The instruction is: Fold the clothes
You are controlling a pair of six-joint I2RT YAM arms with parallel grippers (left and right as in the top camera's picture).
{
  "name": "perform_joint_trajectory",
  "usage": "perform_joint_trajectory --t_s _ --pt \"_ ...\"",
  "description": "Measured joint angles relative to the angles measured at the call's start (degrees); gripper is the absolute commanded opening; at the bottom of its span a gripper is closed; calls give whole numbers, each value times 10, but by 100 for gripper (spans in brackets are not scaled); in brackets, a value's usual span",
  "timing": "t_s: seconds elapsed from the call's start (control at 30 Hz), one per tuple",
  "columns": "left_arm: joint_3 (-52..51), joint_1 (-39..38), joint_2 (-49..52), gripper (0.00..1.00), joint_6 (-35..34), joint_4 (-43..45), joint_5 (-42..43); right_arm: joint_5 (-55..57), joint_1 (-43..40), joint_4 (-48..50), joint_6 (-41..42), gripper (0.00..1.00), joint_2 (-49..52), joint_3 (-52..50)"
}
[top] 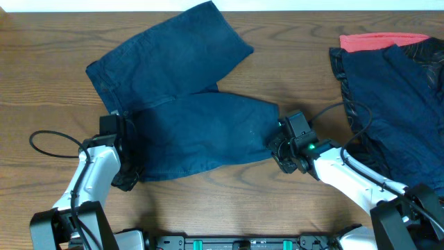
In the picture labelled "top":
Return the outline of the dark blue denim shorts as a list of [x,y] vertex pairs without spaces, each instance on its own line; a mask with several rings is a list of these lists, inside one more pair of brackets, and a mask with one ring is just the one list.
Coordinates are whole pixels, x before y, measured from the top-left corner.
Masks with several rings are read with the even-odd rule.
[[253,52],[211,2],[135,35],[86,73],[110,113],[128,121],[132,163],[164,181],[271,156],[274,103],[217,83]]

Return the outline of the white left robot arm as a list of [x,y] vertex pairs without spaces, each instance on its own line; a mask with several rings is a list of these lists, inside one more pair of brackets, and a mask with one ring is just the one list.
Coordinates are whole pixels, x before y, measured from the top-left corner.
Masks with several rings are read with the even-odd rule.
[[117,114],[102,116],[99,133],[79,147],[78,167],[63,195],[50,210],[37,212],[29,224],[34,249],[146,249],[141,229],[112,231],[104,213],[110,188],[131,191],[143,169],[134,162],[128,141],[133,124]]

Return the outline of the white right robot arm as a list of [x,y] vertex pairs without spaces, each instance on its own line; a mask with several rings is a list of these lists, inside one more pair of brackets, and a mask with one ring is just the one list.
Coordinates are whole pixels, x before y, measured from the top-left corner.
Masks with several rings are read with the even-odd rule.
[[338,143],[313,135],[279,133],[267,145],[280,169],[299,170],[336,188],[364,212],[371,228],[349,226],[329,239],[328,249],[442,249],[443,207],[434,191],[392,181],[358,160]]

